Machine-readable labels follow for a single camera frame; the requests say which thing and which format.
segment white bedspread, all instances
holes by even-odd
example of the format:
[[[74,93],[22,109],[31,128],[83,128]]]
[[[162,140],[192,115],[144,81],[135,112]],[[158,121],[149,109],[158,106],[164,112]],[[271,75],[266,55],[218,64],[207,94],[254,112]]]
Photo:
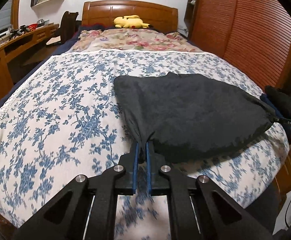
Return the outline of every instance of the white bedspread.
[[[51,57],[0,109],[0,213],[21,226],[78,174],[101,174],[130,140],[113,91],[119,75],[200,73],[253,96],[262,90],[210,53],[100,50]],[[239,155],[175,165],[206,174],[241,206],[254,201],[285,160],[288,142],[274,124]],[[169,239],[165,197],[119,197],[116,239]]]

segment yellow plush toy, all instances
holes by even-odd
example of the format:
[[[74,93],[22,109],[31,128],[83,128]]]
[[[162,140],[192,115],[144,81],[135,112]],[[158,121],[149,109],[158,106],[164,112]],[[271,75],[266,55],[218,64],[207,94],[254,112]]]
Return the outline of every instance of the yellow plush toy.
[[[130,16],[124,16],[124,17],[117,17],[113,21],[116,28],[132,28],[132,29],[138,29],[138,28],[149,28],[151,27],[150,24],[143,23],[143,21],[140,19],[138,15],[130,15]]]

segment bed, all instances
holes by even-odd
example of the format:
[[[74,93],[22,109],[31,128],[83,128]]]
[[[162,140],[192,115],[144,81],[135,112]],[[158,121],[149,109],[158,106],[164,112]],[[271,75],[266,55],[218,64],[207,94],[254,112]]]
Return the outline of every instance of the bed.
[[[115,17],[134,14],[158,32],[82,27],[2,99],[0,214],[14,226],[76,175],[99,175],[129,151],[131,138],[113,91],[116,76],[200,73],[255,97],[262,94],[240,70],[173,32],[175,8],[140,1],[85,2],[82,25],[111,26]],[[287,152],[285,132],[275,123],[238,153],[174,166],[188,176],[209,176],[245,208],[273,181]],[[166,197],[147,194],[142,165],[139,176],[137,194],[119,196],[115,239],[170,239]]]

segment metal bolt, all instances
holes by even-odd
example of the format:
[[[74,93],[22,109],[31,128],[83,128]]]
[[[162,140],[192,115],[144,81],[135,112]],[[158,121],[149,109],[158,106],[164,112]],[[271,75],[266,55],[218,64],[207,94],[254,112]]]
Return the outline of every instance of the metal bolt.
[[[122,165],[116,165],[113,167],[113,169],[116,171],[116,172],[120,172],[120,171],[123,171],[123,166]]]
[[[171,168],[168,165],[163,165],[161,167],[161,171],[163,171],[163,172],[169,172],[169,171],[171,171]]]
[[[84,182],[85,181],[85,176],[84,175],[78,175],[75,177],[76,182]]]
[[[207,183],[209,181],[209,177],[207,177],[206,175],[201,175],[198,177],[198,179],[201,183]]]

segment red basket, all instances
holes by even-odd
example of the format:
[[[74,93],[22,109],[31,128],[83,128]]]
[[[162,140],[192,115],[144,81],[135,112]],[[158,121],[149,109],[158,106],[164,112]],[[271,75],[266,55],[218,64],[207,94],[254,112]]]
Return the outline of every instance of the red basket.
[[[28,28],[30,29],[30,32],[35,31],[35,29],[38,27],[37,23],[31,24],[28,26]]]

